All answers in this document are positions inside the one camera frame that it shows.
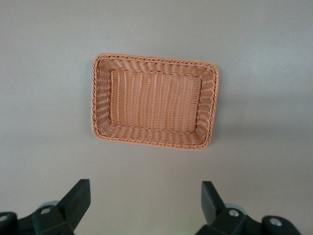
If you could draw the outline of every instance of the gray surface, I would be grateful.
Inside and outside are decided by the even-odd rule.
[[[201,182],[260,221],[313,225],[313,2],[0,1],[0,211],[19,217],[81,178],[78,235],[192,235]],[[221,71],[200,152],[97,140],[91,67],[102,52],[209,61]]]

